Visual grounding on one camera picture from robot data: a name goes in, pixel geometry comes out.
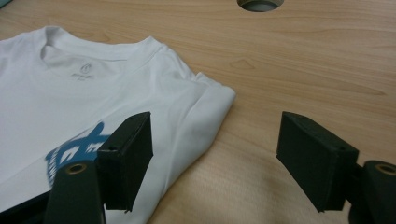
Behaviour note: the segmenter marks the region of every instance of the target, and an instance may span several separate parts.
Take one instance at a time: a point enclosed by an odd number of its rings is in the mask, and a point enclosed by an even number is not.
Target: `white t-shirt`
[[[153,37],[108,45],[50,26],[2,40],[0,212],[50,189],[51,158],[95,156],[126,118],[149,111],[154,157],[133,212],[106,211],[107,223],[146,223],[210,147],[234,97]]]

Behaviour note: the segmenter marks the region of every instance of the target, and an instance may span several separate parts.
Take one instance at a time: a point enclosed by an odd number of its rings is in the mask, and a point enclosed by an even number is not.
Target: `wood grain surface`
[[[276,159],[281,112],[346,140],[360,165],[396,163],[395,11],[393,0],[285,0],[270,12],[236,0],[14,0],[0,39],[45,25],[113,44],[152,35],[236,91],[214,144],[149,223],[347,223],[348,203],[319,214]]]

